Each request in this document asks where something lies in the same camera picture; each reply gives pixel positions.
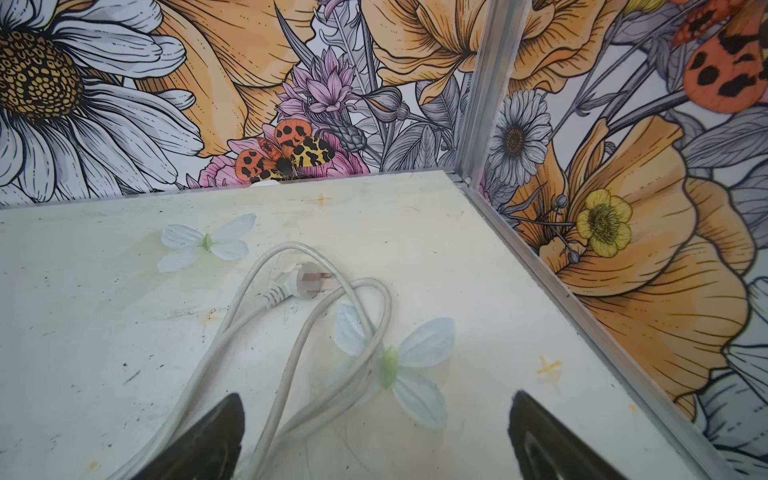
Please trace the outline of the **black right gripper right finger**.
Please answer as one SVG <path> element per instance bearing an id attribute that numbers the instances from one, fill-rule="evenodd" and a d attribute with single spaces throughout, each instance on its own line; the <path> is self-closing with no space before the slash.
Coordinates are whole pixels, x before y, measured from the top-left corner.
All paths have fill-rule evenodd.
<path id="1" fill-rule="evenodd" d="M 508 436 L 524 479 L 626 479 L 524 390 L 512 398 Z"/>

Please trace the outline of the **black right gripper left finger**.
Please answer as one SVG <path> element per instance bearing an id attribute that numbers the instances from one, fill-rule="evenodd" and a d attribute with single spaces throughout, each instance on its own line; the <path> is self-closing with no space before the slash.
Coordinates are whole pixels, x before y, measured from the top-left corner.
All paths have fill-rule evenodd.
<path id="1" fill-rule="evenodd" d="M 232 479 L 244 432 L 245 412 L 241 397 L 231 393 L 132 479 Z"/>

